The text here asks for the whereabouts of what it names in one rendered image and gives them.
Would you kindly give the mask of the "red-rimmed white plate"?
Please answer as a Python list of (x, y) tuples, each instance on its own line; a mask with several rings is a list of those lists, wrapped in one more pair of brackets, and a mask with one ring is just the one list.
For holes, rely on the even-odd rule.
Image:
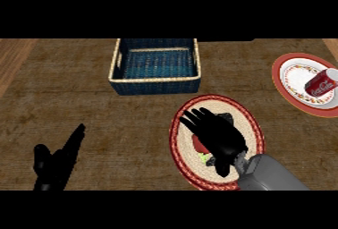
[(281, 55), (271, 65), (271, 80), (287, 102), (305, 113), (338, 118), (338, 87), (314, 98), (305, 92), (305, 84), (317, 73), (333, 65), (305, 53)]

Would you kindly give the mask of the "blue wicker basket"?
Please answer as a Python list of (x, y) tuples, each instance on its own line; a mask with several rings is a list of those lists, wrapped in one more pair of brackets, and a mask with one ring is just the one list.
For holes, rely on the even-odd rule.
[(200, 61), (194, 38), (119, 38), (109, 84), (120, 96), (194, 93)]

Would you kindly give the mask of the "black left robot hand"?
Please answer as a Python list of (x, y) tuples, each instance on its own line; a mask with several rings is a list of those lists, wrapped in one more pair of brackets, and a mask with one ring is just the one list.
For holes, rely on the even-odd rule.
[(72, 168), (76, 164), (78, 151), (83, 138), (83, 124), (81, 123), (69, 135), (69, 139), (61, 149), (54, 153), (44, 144), (33, 147), (33, 165), (32, 170), (36, 174), (33, 184), (35, 191), (63, 191)]

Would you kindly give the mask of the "round red-rimmed woven placemat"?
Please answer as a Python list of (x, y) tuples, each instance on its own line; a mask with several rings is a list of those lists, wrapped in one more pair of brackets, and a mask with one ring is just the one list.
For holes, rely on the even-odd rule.
[(221, 177), (215, 172), (215, 159), (210, 153), (207, 161), (202, 163), (193, 149), (193, 133), (179, 122), (182, 112), (199, 109), (200, 107), (207, 109), (215, 115), (231, 115), (228, 119), (243, 135), (247, 147), (244, 158), (264, 153), (264, 134), (256, 120), (244, 107), (233, 99), (221, 95), (203, 95), (190, 99), (178, 109), (171, 121), (168, 132), (169, 151), (184, 179), (202, 191), (237, 191), (238, 174), (234, 167), (230, 168), (230, 174)]

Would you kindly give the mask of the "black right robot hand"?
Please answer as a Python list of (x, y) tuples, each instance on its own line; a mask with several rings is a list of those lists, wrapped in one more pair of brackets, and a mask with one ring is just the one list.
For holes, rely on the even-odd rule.
[(215, 158), (216, 174), (225, 177), (230, 173), (234, 158), (247, 150), (243, 135), (230, 122), (203, 107), (184, 111), (179, 122), (194, 134)]

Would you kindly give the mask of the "red bell pepper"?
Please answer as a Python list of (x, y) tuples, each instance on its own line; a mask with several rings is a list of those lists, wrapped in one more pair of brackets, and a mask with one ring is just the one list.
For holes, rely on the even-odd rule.
[(191, 140), (193, 140), (193, 149), (197, 153), (202, 163), (205, 163), (209, 159), (209, 152), (194, 135), (191, 136)]

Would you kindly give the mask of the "red soda can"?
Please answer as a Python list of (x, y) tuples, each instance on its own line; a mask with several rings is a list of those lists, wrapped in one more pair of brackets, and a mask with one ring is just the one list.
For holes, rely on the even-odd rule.
[(311, 97), (320, 97), (338, 87), (338, 69), (327, 68), (305, 84), (305, 92)]

